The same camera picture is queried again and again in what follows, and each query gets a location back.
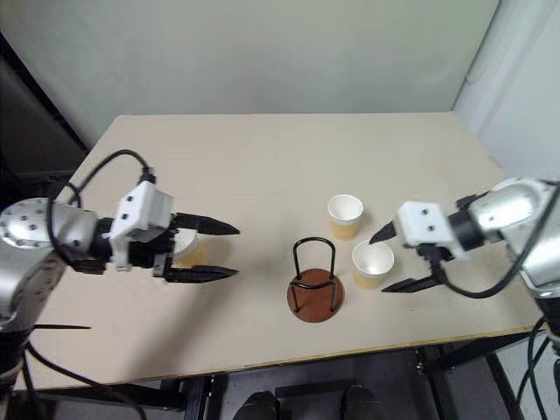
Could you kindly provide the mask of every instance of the brown wooden coaster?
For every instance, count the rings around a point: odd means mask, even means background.
[[[296,317],[305,322],[323,322],[332,317],[342,306],[344,300],[344,286],[339,278],[325,269],[307,269],[302,271],[300,278],[294,277],[288,287],[288,306]],[[305,286],[321,288],[306,289]],[[333,302],[333,289],[336,296]]]

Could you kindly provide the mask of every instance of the person's foot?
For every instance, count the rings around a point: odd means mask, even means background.
[[[234,420],[277,420],[280,403],[269,391],[255,392],[235,413]]]
[[[344,392],[340,413],[342,420],[389,420],[381,401],[361,385],[352,385]]]

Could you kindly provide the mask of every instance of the gray floor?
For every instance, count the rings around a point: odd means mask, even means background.
[[[372,389],[386,406],[394,419],[437,419],[438,415],[427,379],[418,374],[412,351],[368,354],[337,360],[268,367],[246,372],[232,373],[220,400],[220,415],[213,419],[229,420],[245,399],[253,392],[310,382],[333,382],[355,378]],[[484,360],[458,367],[447,375],[459,418],[502,419],[508,413],[500,393]],[[304,395],[281,399],[282,410],[289,411],[291,420],[339,419],[342,391],[316,395]],[[150,420],[179,420],[184,414],[147,410]],[[136,419],[130,409],[62,402],[56,420],[94,420],[116,418]]]

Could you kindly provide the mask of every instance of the cup rim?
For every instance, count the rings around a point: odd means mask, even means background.
[[[341,197],[350,198],[352,200],[355,200],[360,205],[360,212],[357,216],[355,216],[353,218],[350,218],[350,219],[341,219],[340,217],[333,214],[333,212],[331,210],[331,205],[335,200],[337,200]],[[364,204],[361,202],[361,200],[358,197],[356,197],[352,194],[337,194],[337,195],[333,195],[329,199],[329,201],[326,203],[326,211],[329,213],[329,215],[331,216],[331,218],[334,221],[337,221],[337,222],[342,223],[342,224],[351,224],[351,223],[354,223],[355,221],[357,221],[364,214]]]
[[[199,244],[198,232],[195,229],[180,228],[175,235],[173,258],[180,259],[193,252]]]
[[[359,272],[360,274],[362,274],[362,275],[365,276],[365,277],[375,278],[375,277],[385,276],[385,275],[386,275],[387,273],[389,273],[389,272],[393,269],[393,267],[395,266],[395,253],[393,252],[393,249],[391,249],[391,247],[390,247],[387,243],[385,243],[385,242],[383,242],[383,241],[377,242],[377,243],[376,243],[376,244],[379,244],[379,246],[382,246],[384,249],[386,249],[386,250],[390,253],[390,255],[391,255],[391,265],[390,265],[390,267],[389,267],[386,271],[383,271],[383,272],[381,272],[381,273],[370,273],[370,272],[365,271],[362,267],[360,267],[360,266],[358,265],[358,263],[356,262],[356,258],[355,258],[356,250],[357,250],[360,246],[362,246],[364,243],[368,244],[368,243],[369,243],[369,240],[365,240],[365,241],[361,241],[361,242],[357,243],[356,246],[353,247],[353,249],[352,249],[352,263],[353,263],[353,266],[358,270],[358,272]]]

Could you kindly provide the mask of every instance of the white wall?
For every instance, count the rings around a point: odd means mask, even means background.
[[[508,177],[560,179],[559,2],[502,1],[495,23],[455,109]]]
[[[449,110],[497,0],[3,0],[94,144],[119,114]]]

